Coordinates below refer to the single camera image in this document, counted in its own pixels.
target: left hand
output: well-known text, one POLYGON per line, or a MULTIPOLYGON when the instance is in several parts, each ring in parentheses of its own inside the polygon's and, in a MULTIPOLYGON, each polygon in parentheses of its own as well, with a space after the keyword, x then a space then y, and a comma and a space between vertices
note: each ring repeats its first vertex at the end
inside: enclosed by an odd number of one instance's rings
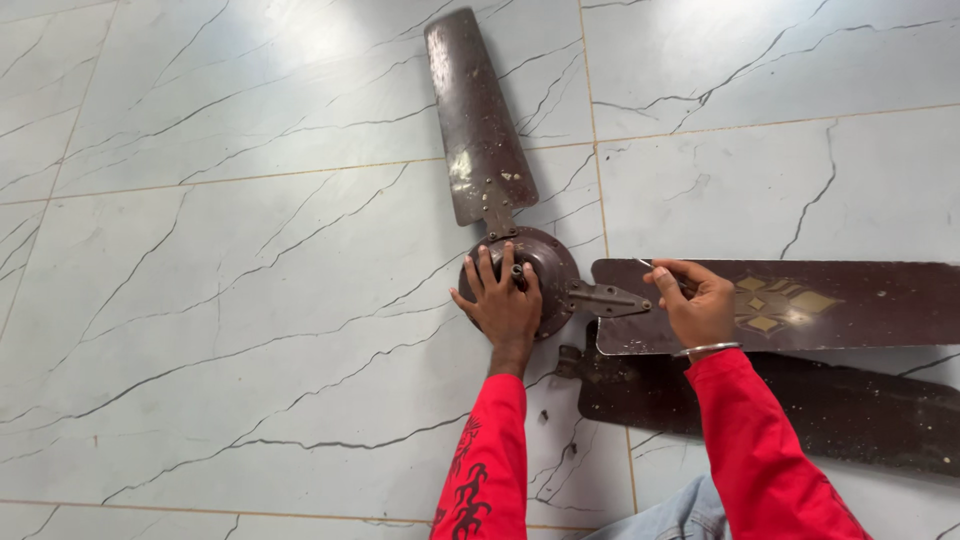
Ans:
POLYGON ((489 376, 510 373, 523 379, 530 351, 533 348, 534 334, 540 325, 540 282, 533 266, 523 264, 523 277, 527 281, 526 292, 520 292, 510 277, 510 268, 514 265, 514 243, 503 244, 503 263, 500 267, 500 281, 493 274, 493 262, 487 246, 480 246, 477 268, 470 256, 464 257, 464 269, 470 290, 476 297, 476 304, 460 296, 457 289, 450 288, 453 302, 467 316, 480 325, 480 330, 493 344, 493 355, 489 376))

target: person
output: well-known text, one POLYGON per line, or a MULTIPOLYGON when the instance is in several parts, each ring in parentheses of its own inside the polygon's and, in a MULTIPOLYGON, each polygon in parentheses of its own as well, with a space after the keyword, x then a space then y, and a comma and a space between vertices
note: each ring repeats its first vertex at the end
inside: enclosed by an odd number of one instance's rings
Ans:
MULTIPOLYGON (((670 325, 687 349, 733 338, 733 285, 693 262, 660 258, 643 280, 655 283, 670 325), (681 290, 674 276, 684 276, 681 290)), ((540 323, 540 287, 530 263, 520 292, 509 278, 514 246, 505 242, 501 278, 481 246, 464 259, 476 303, 454 302, 493 345, 490 372, 446 475, 430 538, 526 538, 527 455, 523 372, 540 323)), ((710 477, 670 500, 602 528, 590 540, 869 539, 827 477, 801 451, 777 399, 737 348, 689 355, 685 372, 703 418, 710 477)))

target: finger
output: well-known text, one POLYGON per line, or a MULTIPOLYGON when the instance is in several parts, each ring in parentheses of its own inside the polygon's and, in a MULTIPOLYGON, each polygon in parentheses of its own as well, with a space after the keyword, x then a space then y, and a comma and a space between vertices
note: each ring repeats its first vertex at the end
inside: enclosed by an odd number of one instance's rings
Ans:
POLYGON ((676 260, 675 258, 655 258, 654 266, 662 266, 671 272, 687 276, 693 284, 708 282, 710 280, 719 280, 719 276, 710 272, 704 266, 689 260, 676 260))
POLYGON ((527 292, 524 293, 527 295, 527 300, 541 306, 543 298, 540 295, 540 278, 537 277, 537 272, 534 272, 533 264, 523 263, 523 279, 527 281, 527 292))
POLYGON ((457 292, 457 289, 450 287, 450 296, 453 297, 453 303, 457 305, 460 309, 464 311, 469 316, 473 316, 473 310, 476 308, 477 304, 468 301, 466 298, 460 296, 460 293, 457 292))
POLYGON ((479 300, 483 295, 483 284, 477 277, 477 267, 473 264, 473 259, 470 256, 464 257, 464 270, 467 271, 467 282, 470 284, 470 290, 473 291, 473 296, 479 300))
POLYGON ((514 242, 506 241, 503 243, 503 262, 500 264, 500 286, 508 287, 513 283, 510 277, 511 269, 514 267, 514 242))
POLYGON ((672 309, 686 304, 684 294, 680 292, 677 280, 666 268, 659 266, 654 269, 654 283, 660 289, 666 308, 672 309))
POLYGON ((480 246, 480 260, 477 266, 480 268, 480 281, 483 282, 484 289, 496 287, 496 277, 493 275, 493 262, 490 259, 490 250, 487 246, 480 246))

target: screwdriver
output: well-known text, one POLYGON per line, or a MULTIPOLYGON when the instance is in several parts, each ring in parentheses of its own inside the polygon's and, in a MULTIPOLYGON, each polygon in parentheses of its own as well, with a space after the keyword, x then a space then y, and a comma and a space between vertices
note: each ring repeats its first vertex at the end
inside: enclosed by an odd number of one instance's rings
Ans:
MULTIPOLYGON (((637 261, 637 262, 643 263, 643 265, 648 266, 651 270, 653 270, 654 268, 656 268, 653 264, 647 262, 646 260, 643 260, 642 258, 634 258, 634 260, 637 261)), ((680 287, 680 289, 686 289, 686 283, 681 282, 680 280, 677 280, 677 285, 680 287)))

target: right hand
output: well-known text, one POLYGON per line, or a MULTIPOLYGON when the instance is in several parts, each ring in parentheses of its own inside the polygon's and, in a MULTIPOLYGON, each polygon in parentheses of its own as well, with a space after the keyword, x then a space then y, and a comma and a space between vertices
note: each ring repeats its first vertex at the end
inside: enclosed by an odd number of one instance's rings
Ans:
MULTIPOLYGON (((663 295, 660 307, 684 348, 733 341, 733 283, 687 260, 655 258, 653 264, 657 268, 643 280, 657 285, 663 295), (680 289, 671 272, 686 277, 686 289, 680 289)), ((690 362, 710 354, 690 355, 690 362)))

